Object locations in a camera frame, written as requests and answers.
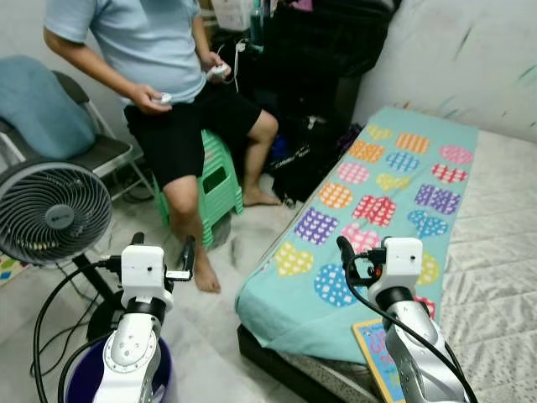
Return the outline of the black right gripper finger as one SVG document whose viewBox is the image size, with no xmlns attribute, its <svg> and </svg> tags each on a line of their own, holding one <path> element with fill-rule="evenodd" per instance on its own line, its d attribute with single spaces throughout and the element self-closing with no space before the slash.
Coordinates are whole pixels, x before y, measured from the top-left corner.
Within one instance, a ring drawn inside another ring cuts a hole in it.
<svg viewBox="0 0 537 403">
<path fill-rule="evenodd" d="M 348 241 L 348 238 L 337 237 L 336 245 L 339 249 L 339 254 L 341 254 L 341 265 L 344 269 L 344 276 L 346 283 L 353 283 L 357 278 L 357 268 L 354 264 L 354 250 L 353 246 Z"/>
</svg>

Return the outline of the blue yellow children's book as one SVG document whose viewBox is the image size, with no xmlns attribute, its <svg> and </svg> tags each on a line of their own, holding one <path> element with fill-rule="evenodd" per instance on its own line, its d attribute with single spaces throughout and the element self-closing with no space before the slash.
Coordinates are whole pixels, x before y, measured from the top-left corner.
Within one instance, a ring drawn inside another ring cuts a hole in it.
<svg viewBox="0 0 537 403">
<path fill-rule="evenodd" d="M 388 353 L 386 327 L 381 320 L 354 323 L 352 332 L 384 402 L 407 403 L 400 386 L 398 366 Z"/>
</svg>

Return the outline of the green plastic stool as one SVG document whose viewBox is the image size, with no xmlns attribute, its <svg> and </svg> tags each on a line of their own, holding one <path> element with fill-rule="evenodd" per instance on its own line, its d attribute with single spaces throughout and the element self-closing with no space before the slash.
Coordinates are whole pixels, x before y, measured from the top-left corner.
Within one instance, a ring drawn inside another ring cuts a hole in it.
<svg viewBox="0 0 537 403">
<path fill-rule="evenodd" d="M 211 247 L 212 226 L 232 215 L 242 214 L 244 201 L 239 176 L 235 171 L 229 147 L 210 130 L 201 131 L 204 166 L 199 178 L 199 214 L 202 222 L 202 242 Z"/>
</svg>

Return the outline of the grey metal folding chair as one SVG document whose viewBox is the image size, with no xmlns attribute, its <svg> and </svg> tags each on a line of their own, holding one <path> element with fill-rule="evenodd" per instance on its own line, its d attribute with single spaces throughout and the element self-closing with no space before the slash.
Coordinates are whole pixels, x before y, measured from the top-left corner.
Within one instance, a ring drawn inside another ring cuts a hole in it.
<svg viewBox="0 0 537 403">
<path fill-rule="evenodd" d="M 111 127 L 104 123 L 96 104 L 92 103 L 91 98 L 72 77 L 59 71 L 55 76 L 70 99 L 83 107 L 91 119 L 93 133 L 96 135 L 95 144 L 80 156 L 70 158 L 70 161 L 84 166 L 107 181 L 107 187 L 110 188 L 114 201 L 123 199 L 131 203 L 140 203 L 153 200 L 156 196 L 154 186 L 138 166 L 142 151 L 134 143 L 120 139 Z M 26 139 L 11 123 L 0 118 L 0 164 L 16 165 L 27 160 L 42 158 L 41 154 L 31 149 Z"/>
</svg>

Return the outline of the grey standing fan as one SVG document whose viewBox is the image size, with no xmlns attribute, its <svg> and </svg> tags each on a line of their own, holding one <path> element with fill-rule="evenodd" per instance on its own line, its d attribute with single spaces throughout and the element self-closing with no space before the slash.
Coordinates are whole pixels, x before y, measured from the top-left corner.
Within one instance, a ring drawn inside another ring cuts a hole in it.
<svg viewBox="0 0 537 403">
<path fill-rule="evenodd" d="M 116 274 L 118 254 L 90 261 L 112 219 L 112 197 L 91 170 L 72 162 L 28 160 L 0 174 L 0 252 L 25 264 L 70 261 L 102 296 L 86 338 L 106 338 L 123 314 L 117 291 L 101 273 Z"/>
</svg>

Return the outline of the black bag with white print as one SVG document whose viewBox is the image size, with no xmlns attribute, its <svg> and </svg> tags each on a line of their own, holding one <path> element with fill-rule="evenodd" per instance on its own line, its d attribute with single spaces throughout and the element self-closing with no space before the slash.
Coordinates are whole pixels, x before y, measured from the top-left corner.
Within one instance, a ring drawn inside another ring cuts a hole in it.
<svg viewBox="0 0 537 403">
<path fill-rule="evenodd" d="M 349 126 L 341 119 L 284 118 L 279 135 L 290 142 L 290 154 L 268 161 L 266 172 L 273 177 L 272 191 L 285 205 L 306 202 L 339 160 L 336 141 Z"/>
</svg>

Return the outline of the purple cloth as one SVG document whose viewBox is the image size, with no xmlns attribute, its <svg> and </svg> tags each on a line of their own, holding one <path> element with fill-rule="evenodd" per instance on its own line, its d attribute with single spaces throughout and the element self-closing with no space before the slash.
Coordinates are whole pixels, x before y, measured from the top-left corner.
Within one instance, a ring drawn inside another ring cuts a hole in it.
<svg viewBox="0 0 537 403">
<path fill-rule="evenodd" d="M 341 159 L 348 154 L 348 151 L 352 148 L 354 142 L 357 141 L 359 135 L 361 134 L 363 127 L 360 123 L 350 124 L 347 131 L 341 135 L 336 141 L 335 144 L 335 157 L 336 160 Z"/>
</svg>

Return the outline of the white quilted mattress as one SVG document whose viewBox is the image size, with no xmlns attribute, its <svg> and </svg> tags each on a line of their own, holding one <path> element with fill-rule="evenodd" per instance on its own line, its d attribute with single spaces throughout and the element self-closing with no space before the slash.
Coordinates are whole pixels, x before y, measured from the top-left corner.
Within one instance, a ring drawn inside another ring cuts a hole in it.
<svg viewBox="0 0 537 403">
<path fill-rule="evenodd" d="M 537 403 L 537 149 L 479 132 L 435 320 L 479 403 Z"/>
</svg>

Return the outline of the black bed base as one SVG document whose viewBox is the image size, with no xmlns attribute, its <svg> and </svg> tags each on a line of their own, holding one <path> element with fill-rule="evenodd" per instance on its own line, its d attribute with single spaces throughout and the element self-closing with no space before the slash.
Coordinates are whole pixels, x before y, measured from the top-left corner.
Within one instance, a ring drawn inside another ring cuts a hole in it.
<svg viewBox="0 0 537 403">
<path fill-rule="evenodd" d="M 262 347 L 243 325 L 237 327 L 239 353 L 308 403 L 384 403 L 364 364 L 280 353 Z"/>
</svg>

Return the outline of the teal blanket with colourful shapes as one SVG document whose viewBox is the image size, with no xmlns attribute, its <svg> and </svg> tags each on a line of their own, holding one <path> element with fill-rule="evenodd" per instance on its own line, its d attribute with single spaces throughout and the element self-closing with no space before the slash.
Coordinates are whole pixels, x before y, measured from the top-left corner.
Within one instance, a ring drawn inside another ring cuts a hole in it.
<svg viewBox="0 0 537 403">
<path fill-rule="evenodd" d="M 376 314 L 347 290 L 338 237 L 358 253 L 386 237 L 421 239 L 415 296 L 436 311 L 477 138 L 449 120 L 376 112 L 238 292 L 239 320 L 258 346 L 363 364 L 352 327 Z"/>
</svg>

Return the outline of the purple plastic bin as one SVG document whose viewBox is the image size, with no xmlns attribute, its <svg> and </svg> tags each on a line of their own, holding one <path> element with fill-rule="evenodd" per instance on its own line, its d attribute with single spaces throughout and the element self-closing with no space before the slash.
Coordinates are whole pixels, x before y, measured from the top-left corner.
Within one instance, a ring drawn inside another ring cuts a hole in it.
<svg viewBox="0 0 537 403">
<path fill-rule="evenodd" d="M 97 342 L 70 368 L 69 379 L 66 381 L 66 403 L 92 403 L 104 373 L 104 344 L 104 341 Z M 151 380 L 153 391 L 150 403 L 173 403 L 171 389 L 174 368 L 171 350 L 162 339 L 159 342 L 159 353 L 161 360 Z"/>
</svg>

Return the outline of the blue cushion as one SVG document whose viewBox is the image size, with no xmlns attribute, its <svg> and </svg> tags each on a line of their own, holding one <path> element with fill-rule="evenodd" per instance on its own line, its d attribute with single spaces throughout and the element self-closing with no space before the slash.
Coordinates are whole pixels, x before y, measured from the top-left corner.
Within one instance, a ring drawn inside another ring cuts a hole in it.
<svg viewBox="0 0 537 403">
<path fill-rule="evenodd" d="M 0 118 L 45 158 L 81 156 L 96 142 L 87 112 L 53 71 L 28 56 L 0 58 Z"/>
</svg>

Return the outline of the person in blue shirt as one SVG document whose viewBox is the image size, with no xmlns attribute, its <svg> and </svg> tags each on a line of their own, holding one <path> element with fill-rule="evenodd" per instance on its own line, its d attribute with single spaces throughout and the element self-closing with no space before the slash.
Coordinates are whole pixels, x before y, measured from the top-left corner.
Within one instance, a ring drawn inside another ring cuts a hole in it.
<svg viewBox="0 0 537 403">
<path fill-rule="evenodd" d="M 173 234 L 198 242 L 196 288 L 219 292 L 198 208 L 202 130 L 244 145 L 246 207 L 277 205 L 258 181 L 279 123 L 225 83 L 208 80 L 207 70 L 226 62 L 210 47 L 198 0 L 47 0 L 44 41 L 122 98 L 124 122 L 164 193 Z M 161 92 L 172 95 L 171 105 L 154 102 Z"/>
</svg>

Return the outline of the teal bottle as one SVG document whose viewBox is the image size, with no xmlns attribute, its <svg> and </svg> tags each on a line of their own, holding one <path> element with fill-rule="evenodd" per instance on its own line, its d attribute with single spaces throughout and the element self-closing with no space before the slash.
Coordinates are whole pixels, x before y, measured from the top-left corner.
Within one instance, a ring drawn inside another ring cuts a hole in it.
<svg viewBox="0 0 537 403">
<path fill-rule="evenodd" d="M 262 0 L 252 0 L 252 7 L 249 13 L 248 41 L 257 49 L 263 47 L 264 15 Z"/>
</svg>

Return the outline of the white plastic container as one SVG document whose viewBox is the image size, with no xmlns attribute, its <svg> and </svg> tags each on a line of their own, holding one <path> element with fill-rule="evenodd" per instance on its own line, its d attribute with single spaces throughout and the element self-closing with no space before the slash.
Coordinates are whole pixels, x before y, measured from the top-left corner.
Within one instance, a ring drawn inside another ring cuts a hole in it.
<svg viewBox="0 0 537 403">
<path fill-rule="evenodd" d="M 244 32 L 252 27 L 253 0 L 210 0 L 218 27 Z"/>
</svg>

